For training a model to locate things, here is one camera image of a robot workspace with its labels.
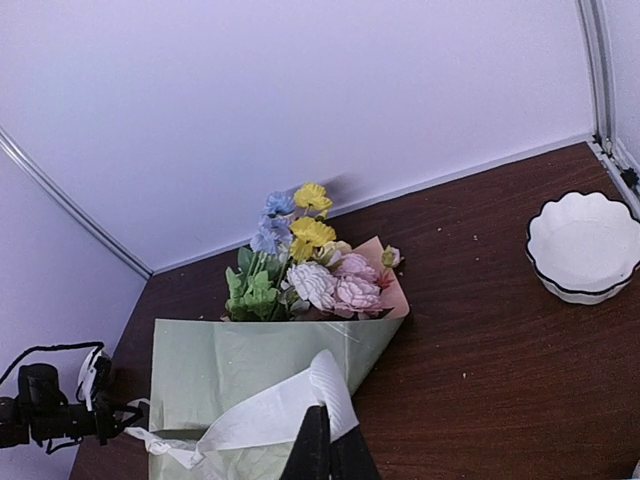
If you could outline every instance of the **black bowl rim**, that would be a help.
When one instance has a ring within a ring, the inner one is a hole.
[[[577,193],[579,195],[582,195],[583,197],[586,197],[586,196],[591,195],[593,193],[599,193],[604,198],[609,200],[610,202],[620,203],[620,204],[624,205],[625,208],[627,209],[627,212],[629,212],[629,218],[631,218],[631,220],[633,220],[634,222],[640,224],[640,220],[638,220],[637,218],[635,218],[633,216],[633,212],[631,211],[631,208],[629,208],[629,205],[627,205],[624,202],[621,202],[620,200],[612,200],[612,199],[610,199],[607,196],[607,194],[604,193],[601,190],[594,190],[594,191],[589,192],[589,193],[582,193],[579,190],[570,190],[568,192],[565,192],[565,194],[562,195],[562,197],[560,197],[559,200],[547,200],[546,202],[544,202],[542,207],[540,207],[540,212],[538,212],[538,214],[536,216],[532,217],[531,220],[529,220],[529,223],[527,224],[527,244],[526,244],[527,257],[529,257],[529,260],[531,261],[531,264],[533,265],[533,269],[536,271],[536,275],[538,275],[538,277],[542,278],[543,280],[546,280],[547,282],[553,284],[561,292],[567,293],[569,295],[589,295],[589,296],[594,296],[594,297],[595,296],[605,295],[605,294],[611,292],[612,290],[616,289],[617,287],[620,287],[622,285],[625,285],[625,284],[629,283],[631,281],[631,277],[633,276],[634,272],[638,269],[638,267],[640,267],[640,261],[638,261],[638,263],[635,264],[635,266],[631,269],[631,273],[627,277],[625,277],[624,280],[622,280],[622,281],[620,281],[618,283],[614,283],[613,285],[611,285],[610,287],[606,288],[605,290],[601,290],[599,292],[589,292],[589,291],[586,291],[586,290],[571,290],[569,288],[563,287],[558,282],[556,282],[554,279],[546,276],[538,268],[538,264],[536,263],[536,259],[533,257],[533,254],[529,250],[529,243],[531,243],[531,224],[533,223],[533,221],[536,218],[539,218],[542,215],[542,211],[544,210],[544,207],[546,207],[548,204],[550,204],[550,203],[560,203],[564,197],[566,197],[567,195],[569,195],[571,193]]]

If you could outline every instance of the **white fabric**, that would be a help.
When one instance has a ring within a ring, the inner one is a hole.
[[[314,405],[327,406],[331,441],[358,425],[349,390],[328,350],[316,355],[307,370],[229,409],[198,442],[165,440],[142,428],[125,431],[143,440],[150,454],[171,455],[191,470],[202,462],[207,452],[293,442],[307,409]]]

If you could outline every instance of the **wall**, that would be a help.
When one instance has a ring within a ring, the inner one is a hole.
[[[640,160],[640,2],[603,0],[609,33],[615,101],[616,144]]]
[[[150,267],[593,130],[570,0],[4,0],[0,123]]]
[[[113,352],[144,281],[53,203],[0,151],[0,375],[27,348],[102,340]],[[33,355],[68,397],[88,351]],[[11,378],[0,396],[17,395]],[[0,478],[66,480],[75,449],[0,449]]]

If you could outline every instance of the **white bowl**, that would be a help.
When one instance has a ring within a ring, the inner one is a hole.
[[[640,265],[640,222],[600,192],[570,192],[531,219],[527,255],[550,292],[595,305],[620,292]]]

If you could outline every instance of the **wood grain surface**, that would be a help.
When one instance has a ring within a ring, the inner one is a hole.
[[[332,221],[407,258],[412,307],[354,397],[385,480],[612,479],[640,457],[640,281],[594,307],[548,293],[526,226],[569,190],[619,198],[585,144]],[[120,400],[148,396],[154,319],[218,318],[233,252],[153,277],[115,352]],[[72,480],[147,478],[143,446],[89,439]]]

